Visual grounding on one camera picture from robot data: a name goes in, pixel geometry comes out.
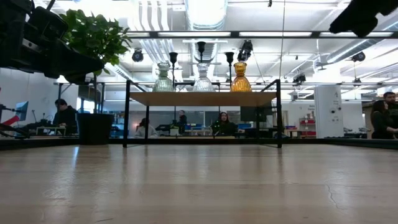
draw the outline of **man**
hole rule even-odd
[[[77,110],[73,109],[71,106],[68,106],[68,103],[64,99],[59,99],[59,101],[55,100],[55,106],[58,108],[58,112],[55,114],[53,124],[66,127],[67,134],[76,133]]]
[[[384,101],[388,104],[390,117],[394,120],[393,128],[398,128],[398,105],[396,104],[396,94],[386,92],[383,94]]]

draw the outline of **wooden shelf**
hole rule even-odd
[[[134,92],[130,97],[146,106],[263,106],[272,101],[276,93]]]

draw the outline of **green leaves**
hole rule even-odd
[[[64,41],[81,54],[98,58],[103,63],[117,65],[120,63],[119,55],[125,54],[132,41],[126,35],[129,28],[119,26],[116,20],[107,21],[102,15],[85,16],[82,10],[68,10],[66,15],[60,17],[68,24],[68,32],[63,36]],[[93,72],[100,75],[102,70]]]

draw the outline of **woman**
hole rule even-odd
[[[213,135],[223,136],[232,136],[238,131],[238,127],[229,121],[228,114],[225,112],[220,113],[218,120],[211,125],[211,129],[213,130]]]
[[[183,134],[185,132],[185,125],[187,124],[187,116],[185,115],[184,110],[180,110],[179,116],[180,120],[178,121],[178,133]]]
[[[389,116],[388,104],[384,100],[373,104],[371,121],[374,129],[373,139],[395,139],[394,133],[398,132],[398,129],[391,127],[394,121]]]
[[[136,134],[134,135],[135,138],[145,138],[145,125],[146,125],[146,119],[143,118],[141,120],[141,123],[138,125],[138,130],[136,131]],[[148,121],[148,138],[157,138],[157,132],[154,127],[149,125]]]

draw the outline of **person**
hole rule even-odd
[[[389,91],[383,94],[383,98],[388,104],[389,115],[394,121],[392,127],[398,128],[398,105],[396,104],[396,94]]]
[[[141,122],[138,125],[138,130],[136,131],[136,134],[134,135],[135,138],[145,138],[145,125],[146,125],[146,119],[143,118]],[[157,132],[154,127],[152,127],[149,124],[148,120],[148,138],[157,138]]]
[[[184,134],[185,132],[185,125],[187,124],[187,116],[185,115],[184,110],[180,110],[178,112],[178,115],[180,116],[180,120],[178,121],[178,133],[179,134]]]
[[[218,120],[211,125],[213,135],[232,136],[238,131],[238,127],[229,121],[228,114],[221,112]]]
[[[394,133],[398,129],[392,127],[394,121],[389,116],[388,104],[384,100],[374,102],[371,122],[374,129],[372,139],[395,139]]]
[[[55,100],[58,112],[54,116],[53,124],[66,127],[67,134],[77,133],[76,114],[77,110],[68,106],[64,99]]]

